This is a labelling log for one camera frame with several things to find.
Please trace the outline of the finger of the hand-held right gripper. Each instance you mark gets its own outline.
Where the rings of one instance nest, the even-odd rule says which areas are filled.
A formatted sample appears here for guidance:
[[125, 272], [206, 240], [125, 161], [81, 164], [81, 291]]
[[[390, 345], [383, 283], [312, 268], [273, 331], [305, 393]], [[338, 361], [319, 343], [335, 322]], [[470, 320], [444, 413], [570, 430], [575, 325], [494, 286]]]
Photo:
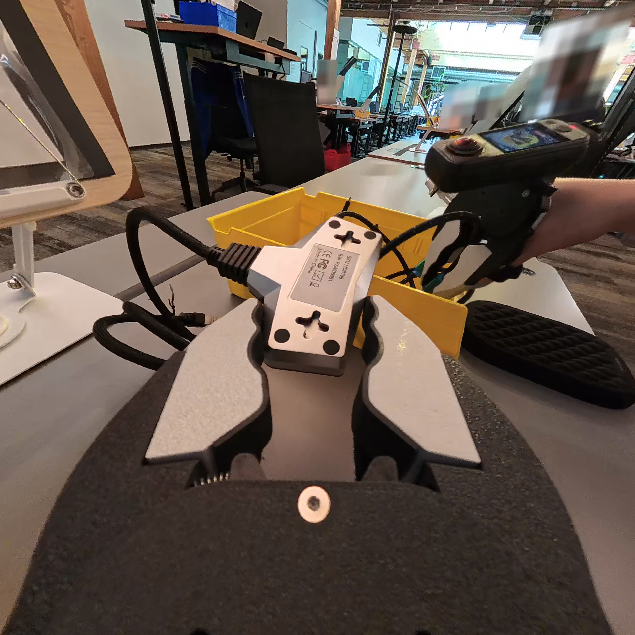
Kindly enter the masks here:
[[422, 290], [435, 293], [446, 270], [467, 246], [467, 220], [449, 220], [435, 232], [422, 269]]
[[468, 245], [461, 252], [454, 263], [446, 270], [442, 281], [439, 283], [439, 296], [442, 298], [454, 298], [477, 285], [476, 282], [468, 282], [476, 271], [490, 258], [491, 251], [485, 244]]

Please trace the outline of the blue striped jacket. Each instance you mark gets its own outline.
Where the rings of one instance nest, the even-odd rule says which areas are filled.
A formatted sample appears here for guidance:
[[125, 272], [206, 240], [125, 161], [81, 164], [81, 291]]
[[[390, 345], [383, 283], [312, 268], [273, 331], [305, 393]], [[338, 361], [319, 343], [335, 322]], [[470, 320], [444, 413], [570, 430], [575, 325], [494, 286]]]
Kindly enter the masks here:
[[253, 137], [244, 80], [239, 67], [194, 57], [191, 84], [205, 156], [209, 156], [207, 147], [212, 135]]

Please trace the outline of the wooden top desk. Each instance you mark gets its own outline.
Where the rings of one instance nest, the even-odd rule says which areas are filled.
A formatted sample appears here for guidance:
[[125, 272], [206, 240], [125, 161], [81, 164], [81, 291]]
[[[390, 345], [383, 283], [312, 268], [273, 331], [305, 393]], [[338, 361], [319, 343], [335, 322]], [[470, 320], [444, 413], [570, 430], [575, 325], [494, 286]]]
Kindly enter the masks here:
[[[144, 20], [124, 20], [125, 28], [144, 33], [147, 36]], [[192, 95], [191, 69], [188, 62], [188, 50], [209, 52], [213, 61], [237, 67], [253, 68], [259, 75], [271, 72], [287, 75], [292, 62], [301, 58], [285, 49], [279, 49], [248, 39], [236, 33], [218, 27], [206, 27], [157, 21], [160, 41], [172, 44], [177, 54], [180, 84], [184, 96], [187, 128], [190, 135], [190, 148], [195, 172], [195, 183], [199, 202], [205, 206], [212, 202], [206, 169], [206, 160], [201, 146], [199, 124]]]

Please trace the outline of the yellow plastic bin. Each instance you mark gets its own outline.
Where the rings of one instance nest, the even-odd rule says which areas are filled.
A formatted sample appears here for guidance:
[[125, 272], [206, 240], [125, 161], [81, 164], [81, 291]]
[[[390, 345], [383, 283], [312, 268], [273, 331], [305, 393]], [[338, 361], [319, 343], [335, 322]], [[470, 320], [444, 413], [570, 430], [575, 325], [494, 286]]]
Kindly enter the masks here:
[[[230, 243], [265, 246], [295, 245], [305, 235], [341, 212], [347, 199], [320, 192], [308, 195], [303, 187], [297, 187], [260, 201], [234, 207], [208, 222], [219, 247]], [[423, 222], [422, 218], [372, 204], [353, 201], [348, 211], [359, 213], [389, 238], [393, 239], [410, 227]], [[427, 230], [398, 247], [407, 266], [416, 266], [426, 258], [433, 238], [434, 228]], [[392, 253], [376, 266], [370, 295], [379, 295], [416, 324], [441, 353], [458, 359], [467, 317], [467, 308], [453, 300], [431, 295], [407, 284], [388, 280], [387, 276], [402, 269]]]

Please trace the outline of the blue plastic crate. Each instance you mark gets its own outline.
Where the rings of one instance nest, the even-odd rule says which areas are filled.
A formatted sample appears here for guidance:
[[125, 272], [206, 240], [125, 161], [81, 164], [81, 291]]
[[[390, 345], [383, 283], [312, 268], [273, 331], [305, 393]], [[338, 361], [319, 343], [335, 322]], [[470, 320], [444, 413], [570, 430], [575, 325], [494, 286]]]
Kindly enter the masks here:
[[237, 13], [212, 1], [179, 1], [178, 15], [186, 25], [218, 27], [237, 32]]

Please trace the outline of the black laptop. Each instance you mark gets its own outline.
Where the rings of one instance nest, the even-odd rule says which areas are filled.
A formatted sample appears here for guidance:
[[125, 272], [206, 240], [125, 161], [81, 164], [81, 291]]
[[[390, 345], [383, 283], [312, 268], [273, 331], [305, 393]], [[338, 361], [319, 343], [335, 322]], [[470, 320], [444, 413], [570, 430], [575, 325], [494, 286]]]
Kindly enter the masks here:
[[255, 40], [262, 20], [262, 12], [245, 1], [236, 6], [236, 32], [238, 35]]

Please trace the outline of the black mesh office chair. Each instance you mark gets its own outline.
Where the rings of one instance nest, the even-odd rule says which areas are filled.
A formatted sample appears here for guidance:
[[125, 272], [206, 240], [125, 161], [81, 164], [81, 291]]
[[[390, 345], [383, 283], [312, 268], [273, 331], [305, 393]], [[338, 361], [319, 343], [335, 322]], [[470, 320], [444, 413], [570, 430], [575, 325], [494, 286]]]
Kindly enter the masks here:
[[324, 176], [314, 83], [247, 74], [244, 89], [257, 146], [256, 191], [274, 195]]

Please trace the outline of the wooden sign board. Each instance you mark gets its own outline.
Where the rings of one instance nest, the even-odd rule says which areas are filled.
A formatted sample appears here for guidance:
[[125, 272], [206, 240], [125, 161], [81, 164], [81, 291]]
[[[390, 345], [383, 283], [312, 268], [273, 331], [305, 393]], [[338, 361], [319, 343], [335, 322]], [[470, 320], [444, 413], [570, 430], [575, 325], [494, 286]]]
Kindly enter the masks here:
[[33, 217], [22, 213], [18, 223], [114, 202], [131, 184], [130, 152], [104, 100], [104, 75], [93, 69], [97, 46], [93, 36], [86, 42], [86, 29], [71, 21], [62, 1], [1, 2], [1, 25], [95, 172], [77, 180], [86, 189], [83, 203]]

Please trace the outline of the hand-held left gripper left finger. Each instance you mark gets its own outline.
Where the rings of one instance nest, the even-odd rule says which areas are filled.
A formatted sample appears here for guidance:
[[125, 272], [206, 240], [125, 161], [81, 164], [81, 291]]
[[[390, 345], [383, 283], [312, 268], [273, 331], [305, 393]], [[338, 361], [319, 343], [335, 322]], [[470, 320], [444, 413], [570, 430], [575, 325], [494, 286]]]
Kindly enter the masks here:
[[273, 432], [261, 306], [249, 299], [206, 327], [186, 348], [145, 460], [230, 465], [257, 458]]

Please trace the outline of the person's right hand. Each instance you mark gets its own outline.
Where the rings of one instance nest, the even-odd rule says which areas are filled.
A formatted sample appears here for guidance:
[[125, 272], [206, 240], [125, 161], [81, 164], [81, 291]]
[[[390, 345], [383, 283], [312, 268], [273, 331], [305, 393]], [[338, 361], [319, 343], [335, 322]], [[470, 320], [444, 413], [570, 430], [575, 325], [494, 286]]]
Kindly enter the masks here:
[[557, 193], [552, 198], [548, 212], [525, 242], [512, 266], [521, 266], [532, 258], [567, 248], [568, 239], [568, 212], [563, 197]]

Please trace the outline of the red bag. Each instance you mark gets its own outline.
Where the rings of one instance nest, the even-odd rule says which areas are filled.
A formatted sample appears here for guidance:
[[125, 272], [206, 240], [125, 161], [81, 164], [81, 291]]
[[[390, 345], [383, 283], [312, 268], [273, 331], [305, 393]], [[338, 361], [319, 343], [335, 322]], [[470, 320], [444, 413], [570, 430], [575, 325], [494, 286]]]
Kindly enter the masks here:
[[351, 163], [351, 144], [340, 145], [337, 149], [328, 147], [324, 150], [324, 169], [327, 173], [339, 170]]

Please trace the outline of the black metal pole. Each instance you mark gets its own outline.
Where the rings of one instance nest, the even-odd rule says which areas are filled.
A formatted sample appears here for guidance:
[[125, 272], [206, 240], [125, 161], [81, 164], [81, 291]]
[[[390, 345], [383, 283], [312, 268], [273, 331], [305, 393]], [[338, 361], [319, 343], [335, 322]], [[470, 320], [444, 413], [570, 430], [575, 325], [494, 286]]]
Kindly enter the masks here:
[[146, 24], [147, 37], [150, 44], [150, 50], [152, 52], [152, 58], [155, 67], [155, 75], [159, 85], [159, 91], [161, 94], [161, 100], [163, 102], [163, 109], [166, 117], [166, 123], [168, 125], [168, 131], [170, 134], [171, 145], [173, 154], [177, 166], [177, 172], [180, 181], [180, 187], [184, 199], [184, 205], [187, 211], [194, 209], [194, 201], [192, 198], [192, 192], [190, 189], [189, 177], [187, 174], [186, 161], [184, 157], [183, 147], [179, 134], [179, 127], [171, 96], [170, 83], [166, 71], [166, 65], [164, 62], [163, 48], [160, 41], [157, 20], [152, 1], [140, 1], [142, 6], [142, 12], [144, 14], [144, 21]]

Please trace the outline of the instruction sheet in clear sleeve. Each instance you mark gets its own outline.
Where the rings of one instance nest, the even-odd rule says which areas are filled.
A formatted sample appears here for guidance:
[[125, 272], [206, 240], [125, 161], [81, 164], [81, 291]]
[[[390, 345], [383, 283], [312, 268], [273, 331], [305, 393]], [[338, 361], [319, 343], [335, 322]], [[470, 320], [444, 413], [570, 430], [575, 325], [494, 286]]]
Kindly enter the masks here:
[[95, 172], [1, 25], [1, 188]]

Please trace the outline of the person's right forearm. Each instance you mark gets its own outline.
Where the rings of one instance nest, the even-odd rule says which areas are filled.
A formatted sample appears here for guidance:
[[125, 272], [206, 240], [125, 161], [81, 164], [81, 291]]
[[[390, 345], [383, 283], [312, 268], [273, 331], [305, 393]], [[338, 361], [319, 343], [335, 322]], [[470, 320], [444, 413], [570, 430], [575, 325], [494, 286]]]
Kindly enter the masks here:
[[553, 250], [592, 242], [616, 234], [634, 247], [634, 180], [564, 179], [554, 184], [549, 221], [555, 234]]

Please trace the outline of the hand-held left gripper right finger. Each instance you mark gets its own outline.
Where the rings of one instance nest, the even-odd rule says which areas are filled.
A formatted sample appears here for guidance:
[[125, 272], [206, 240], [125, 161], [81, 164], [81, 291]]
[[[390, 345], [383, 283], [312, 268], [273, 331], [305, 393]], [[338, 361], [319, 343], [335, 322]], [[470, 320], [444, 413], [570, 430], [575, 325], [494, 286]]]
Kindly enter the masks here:
[[362, 314], [366, 365], [353, 403], [356, 470], [377, 456], [398, 470], [440, 464], [480, 469], [481, 457], [443, 355], [414, 322], [378, 295]]

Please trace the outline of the white tablet stand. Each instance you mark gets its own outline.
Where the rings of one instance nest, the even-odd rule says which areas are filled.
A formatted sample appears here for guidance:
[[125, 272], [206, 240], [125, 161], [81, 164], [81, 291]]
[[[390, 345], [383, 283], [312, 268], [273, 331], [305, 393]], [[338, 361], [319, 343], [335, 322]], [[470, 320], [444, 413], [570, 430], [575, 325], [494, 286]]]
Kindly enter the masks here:
[[86, 199], [75, 179], [1, 191], [1, 219], [11, 221], [14, 264], [1, 283], [1, 385], [87, 337], [94, 322], [118, 313], [123, 302], [59, 273], [35, 271], [33, 219]]

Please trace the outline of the black ribbed rubber pad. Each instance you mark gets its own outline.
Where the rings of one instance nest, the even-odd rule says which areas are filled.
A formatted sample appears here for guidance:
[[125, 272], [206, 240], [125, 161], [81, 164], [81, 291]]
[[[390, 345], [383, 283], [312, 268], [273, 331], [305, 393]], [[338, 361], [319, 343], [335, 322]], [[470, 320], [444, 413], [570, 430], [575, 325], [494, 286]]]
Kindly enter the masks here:
[[634, 376], [615, 349], [553, 319], [487, 300], [470, 302], [462, 351], [594, 406], [634, 405]]

